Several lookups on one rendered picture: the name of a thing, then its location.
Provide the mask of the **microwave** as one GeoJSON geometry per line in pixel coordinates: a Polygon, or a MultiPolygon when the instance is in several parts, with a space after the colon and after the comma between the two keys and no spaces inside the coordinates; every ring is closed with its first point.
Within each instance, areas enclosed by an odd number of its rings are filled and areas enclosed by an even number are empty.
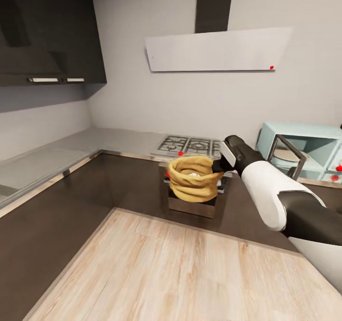
{"type": "Polygon", "coordinates": [[[263,158],[294,181],[302,168],[342,172],[342,127],[274,121],[260,131],[263,158]]]}

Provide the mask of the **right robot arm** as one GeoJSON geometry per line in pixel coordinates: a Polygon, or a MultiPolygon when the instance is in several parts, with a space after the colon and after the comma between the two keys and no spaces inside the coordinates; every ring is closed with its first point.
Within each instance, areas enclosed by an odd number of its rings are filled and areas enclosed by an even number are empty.
{"type": "Polygon", "coordinates": [[[342,295],[342,214],[279,171],[237,135],[220,146],[212,172],[236,170],[265,225],[284,234],[342,295]]]}

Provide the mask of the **popcorn bag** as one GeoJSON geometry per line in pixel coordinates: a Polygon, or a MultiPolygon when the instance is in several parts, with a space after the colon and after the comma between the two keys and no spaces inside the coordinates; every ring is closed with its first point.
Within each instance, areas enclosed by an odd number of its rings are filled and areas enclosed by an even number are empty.
{"type": "Polygon", "coordinates": [[[190,203],[203,203],[216,197],[218,180],[224,172],[213,173],[212,164],[212,158],[197,155],[183,156],[171,161],[168,175],[174,194],[190,203]]]}

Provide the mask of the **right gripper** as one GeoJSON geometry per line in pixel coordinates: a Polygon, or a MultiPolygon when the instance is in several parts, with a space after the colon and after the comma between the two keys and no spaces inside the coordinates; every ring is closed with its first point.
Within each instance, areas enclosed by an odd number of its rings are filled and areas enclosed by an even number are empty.
{"type": "Polygon", "coordinates": [[[229,164],[225,164],[222,162],[222,159],[220,160],[213,160],[213,164],[211,165],[212,172],[226,172],[226,171],[232,171],[234,170],[233,167],[229,164]]]}

